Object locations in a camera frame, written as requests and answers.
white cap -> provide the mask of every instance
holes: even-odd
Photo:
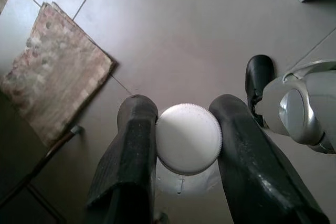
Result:
[[[201,173],[216,161],[221,147],[219,123],[208,110],[198,105],[172,106],[156,123],[158,157],[174,173]]]

tile floor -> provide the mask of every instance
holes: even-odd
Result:
[[[245,67],[255,54],[270,55],[279,74],[335,57],[336,0],[9,0],[0,15],[1,75],[24,49],[43,1],[59,4],[120,64],[79,119],[84,138],[68,143],[35,181],[69,223],[83,219],[96,165],[130,94],[149,96],[159,109],[181,102],[208,107],[223,93],[246,101]],[[336,158],[269,134],[336,223]],[[220,186],[196,198],[157,192],[155,207],[172,223],[232,223]]]

